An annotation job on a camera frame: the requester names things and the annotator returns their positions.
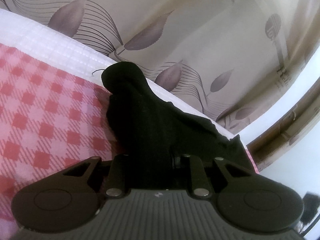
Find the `black printed small shirt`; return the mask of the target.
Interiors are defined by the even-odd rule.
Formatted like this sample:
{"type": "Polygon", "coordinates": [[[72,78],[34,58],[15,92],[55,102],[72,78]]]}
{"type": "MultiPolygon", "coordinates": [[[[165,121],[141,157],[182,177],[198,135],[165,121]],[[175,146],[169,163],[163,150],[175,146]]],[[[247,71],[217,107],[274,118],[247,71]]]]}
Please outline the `black printed small shirt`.
{"type": "Polygon", "coordinates": [[[254,171],[239,137],[228,139],[207,118],[185,113],[160,99],[139,67],[119,62],[101,74],[109,91],[108,125],[129,164],[125,176],[136,189],[167,189],[174,180],[174,160],[189,154],[211,166],[221,157],[254,171]]]}

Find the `brown wooden door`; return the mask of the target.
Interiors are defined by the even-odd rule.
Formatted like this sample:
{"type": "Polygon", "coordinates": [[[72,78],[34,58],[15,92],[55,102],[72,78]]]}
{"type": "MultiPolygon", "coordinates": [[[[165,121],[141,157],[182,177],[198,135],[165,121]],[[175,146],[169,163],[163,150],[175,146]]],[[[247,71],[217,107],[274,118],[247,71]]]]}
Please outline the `brown wooden door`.
{"type": "Polygon", "coordinates": [[[289,150],[292,145],[284,145],[285,140],[281,135],[317,98],[319,98],[319,80],[284,116],[247,145],[259,171],[270,166],[289,150]]]}

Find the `black device with lenses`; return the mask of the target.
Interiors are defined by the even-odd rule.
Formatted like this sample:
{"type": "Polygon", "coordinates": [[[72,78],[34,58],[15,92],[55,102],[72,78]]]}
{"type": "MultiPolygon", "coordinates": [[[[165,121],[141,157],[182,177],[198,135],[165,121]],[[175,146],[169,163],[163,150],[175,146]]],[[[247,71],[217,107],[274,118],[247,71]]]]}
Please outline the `black device with lenses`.
{"type": "Polygon", "coordinates": [[[307,192],[303,197],[304,211],[299,234],[305,236],[319,222],[319,194],[307,192]]]}

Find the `beige leaf pattern curtain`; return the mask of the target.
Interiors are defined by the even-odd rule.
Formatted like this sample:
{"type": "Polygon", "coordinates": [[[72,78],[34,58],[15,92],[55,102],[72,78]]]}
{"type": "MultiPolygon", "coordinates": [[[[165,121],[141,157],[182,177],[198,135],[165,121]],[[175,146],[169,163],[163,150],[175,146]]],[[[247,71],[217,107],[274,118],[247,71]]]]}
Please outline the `beige leaf pattern curtain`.
{"type": "Polygon", "coordinates": [[[319,44],[319,0],[1,0],[144,75],[238,133],[319,44]]]}

